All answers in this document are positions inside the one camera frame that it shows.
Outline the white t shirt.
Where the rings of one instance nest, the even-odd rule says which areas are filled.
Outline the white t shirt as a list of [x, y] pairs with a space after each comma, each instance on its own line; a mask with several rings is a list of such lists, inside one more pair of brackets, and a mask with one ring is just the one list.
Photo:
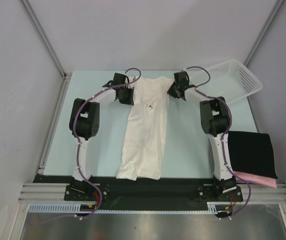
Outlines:
[[166, 144], [168, 90], [174, 80], [140, 78], [134, 83], [134, 104], [128, 115], [117, 179], [158, 180]]

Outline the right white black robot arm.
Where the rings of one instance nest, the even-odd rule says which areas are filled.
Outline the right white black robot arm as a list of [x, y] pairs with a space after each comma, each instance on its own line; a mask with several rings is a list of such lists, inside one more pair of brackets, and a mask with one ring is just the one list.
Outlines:
[[174, 73], [174, 82], [167, 93], [174, 98], [190, 102], [197, 102], [197, 100], [188, 98], [187, 93], [205, 97], [205, 100], [199, 103], [201, 128], [211, 144], [214, 160], [213, 177], [220, 182], [213, 188], [213, 194], [220, 201], [226, 200], [232, 193], [226, 182], [236, 182], [230, 167], [228, 152], [228, 132], [232, 124], [230, 108], [223, 97], [206, 95], [199, 90], [198, 86], [190, 84], [186, 71]]

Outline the aluminium frame post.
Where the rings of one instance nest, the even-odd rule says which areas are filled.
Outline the aluminium frame post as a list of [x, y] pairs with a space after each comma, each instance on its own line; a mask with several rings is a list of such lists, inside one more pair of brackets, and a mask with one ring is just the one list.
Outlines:
[[66, 77], [66, 73], [62, 67], [61, 62], [59, 61], [57, 54], [52, 46], [52, 44], [50, 43], [50, 40], [48, 39], [41, 22], [39, 21], [39, 18], [37, 17], [32, 5], [30, 4], [30, 2], [28, 0], [19, 0], [19, 3], [21, 4], [27, 18], [29, 19], [32, 27], [34, 28], [37, 36], [39, 37], [45, 51], [48, 53], [51, 61], [54, 64], [54, 67], [56, 68], [56, 70], [58, 71], [58, 73], [60, 74], [60, 76], [65, 79]]
[[267, 37], [268, 33], [270, 32], [274, 22], [276, 21], [278, 15], [282, 11], [282, 8], [284, 7], [285, 4], [286, 4], [286, 0], [275, 1], [274, 6], [272, 7], [265, 23], [263, 24], [256, 40], [254, 41], [254, 44], [252, 45], [244, 63], [243, 63], [246, 67], [248, 67], [250, 65], [253, 58], [257, 54], [260, 46], [262, 45], [264, 39]]

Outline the white perforated plastic basket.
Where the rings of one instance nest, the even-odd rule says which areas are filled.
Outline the white perforated plastic basket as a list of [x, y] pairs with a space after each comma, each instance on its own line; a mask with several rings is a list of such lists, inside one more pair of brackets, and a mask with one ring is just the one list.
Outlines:
[[227, 103], [246, 98], [263, 88], [258, 78], [241, 62], [230, 59], [207, 69], [210, 81], [199, 90], [212, 97], [224, 97]]

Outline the left aluminium frame post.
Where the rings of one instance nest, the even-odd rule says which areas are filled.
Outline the left aluminium frame post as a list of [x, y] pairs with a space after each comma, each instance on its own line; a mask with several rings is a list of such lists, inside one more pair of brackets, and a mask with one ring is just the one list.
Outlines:
[[48, 53], [51, 61], [54, 64], [54, 67], [56, 68], [56, 70], [58, 71], [58, 73], [60, 74], [60, 76], [65, 79], [66, 77], [66, 73], [62, 67], [61, 62], [59, 61], [57, 54], [52, 46], [52, 44], [50, 43], [50, 40], [48, 39], [41, 22], [39, 21], [39, 18], [37, 17], [32, 5], [30, 4], [30, 2], [28, 0], [19, 0], [19, 3], [21, 4], [27, 18], [29, 19], [32, 27], [34, 28], [37, 36], [39, 37], [45, 51]]

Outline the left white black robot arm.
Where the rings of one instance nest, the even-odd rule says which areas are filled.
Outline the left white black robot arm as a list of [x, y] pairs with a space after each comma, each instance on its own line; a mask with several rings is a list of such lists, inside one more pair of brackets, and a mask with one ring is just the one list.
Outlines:
[[115, 73], [112, 80], [88, 99], [76, 98], [73, 102], [69, 129], [76, 140], [76, 166], [73, 178], [86, 181], [92, 176], [87, 148], [100, 127], [100, 107], [114, 101], [124, 105], [134, 104], [133, 84], [141, 75], [129, 77], [126, 73]]

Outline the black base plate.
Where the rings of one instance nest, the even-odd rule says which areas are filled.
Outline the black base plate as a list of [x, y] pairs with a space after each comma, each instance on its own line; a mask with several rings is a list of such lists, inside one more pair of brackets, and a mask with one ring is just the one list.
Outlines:
[[63, 199], [80, 202], [81, 212], [98, 207], [105, 211], [202, 211], [208, 202], [240, 203], [241, 188], [223, 193], [212, 178], [139, 178], [136, 181], [94, 176], [87, 182], [71, 176], [37, 175], [35, 184], [66, 184]]

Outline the right aluminium frame post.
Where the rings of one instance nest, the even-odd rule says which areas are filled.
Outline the right aluminium frame post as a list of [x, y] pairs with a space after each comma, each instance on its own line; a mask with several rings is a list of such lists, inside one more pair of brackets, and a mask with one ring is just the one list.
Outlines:
[[262, 45], [264, 39], [267, 37], [268, 33], [270, 32], [274, 22], [276, 21], [278, 15], [282, 11], [282, 8], [284, 7], [285, 4], [286, 4], [286, 0], [275, 1], [274, 6], [272, 7], [265, 23], [263, 24], [256, 40], [254, 41], [254, 44], [252, 45], [244, 63], [243, 63], [246, 67], [248, 67], [250, 65], [253, 58], [257, 54], [260, 46]]

